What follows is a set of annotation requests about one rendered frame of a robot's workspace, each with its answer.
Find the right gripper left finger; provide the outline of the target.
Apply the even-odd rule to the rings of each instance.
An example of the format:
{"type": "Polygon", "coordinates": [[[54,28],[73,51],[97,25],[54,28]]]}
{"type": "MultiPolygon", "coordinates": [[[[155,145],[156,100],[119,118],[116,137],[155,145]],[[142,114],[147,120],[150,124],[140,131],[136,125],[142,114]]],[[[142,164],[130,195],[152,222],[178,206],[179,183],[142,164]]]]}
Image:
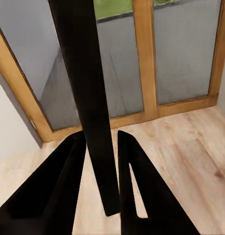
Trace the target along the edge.
{"type": "Polygon", "coordinates": [[[72,235],[87,143],[75,132],[0,207],[0,235],[72,235]]]}

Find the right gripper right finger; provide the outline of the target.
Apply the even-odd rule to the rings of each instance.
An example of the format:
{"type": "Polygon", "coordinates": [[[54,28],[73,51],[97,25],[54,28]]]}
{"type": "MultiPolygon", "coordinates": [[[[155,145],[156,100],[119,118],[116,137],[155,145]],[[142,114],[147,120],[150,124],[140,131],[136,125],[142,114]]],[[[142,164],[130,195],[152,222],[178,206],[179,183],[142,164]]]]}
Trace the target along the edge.
{"type": "Polygon", "coordinates": [[[121,235],[200,235],[136,138],[118,131],[121,235]],[[137,216],[129,163],[148,215],[137,216]]]}

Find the poster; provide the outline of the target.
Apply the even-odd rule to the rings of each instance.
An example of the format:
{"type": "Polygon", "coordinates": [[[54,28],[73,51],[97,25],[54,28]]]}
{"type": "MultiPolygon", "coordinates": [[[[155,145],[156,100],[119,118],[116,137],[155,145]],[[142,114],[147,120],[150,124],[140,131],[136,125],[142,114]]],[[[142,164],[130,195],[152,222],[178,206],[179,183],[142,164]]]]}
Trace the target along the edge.
{"type": "Polygon", "coordinates": [[[120,213],[93,0],[48,0],[107,217],[120,213]]]}

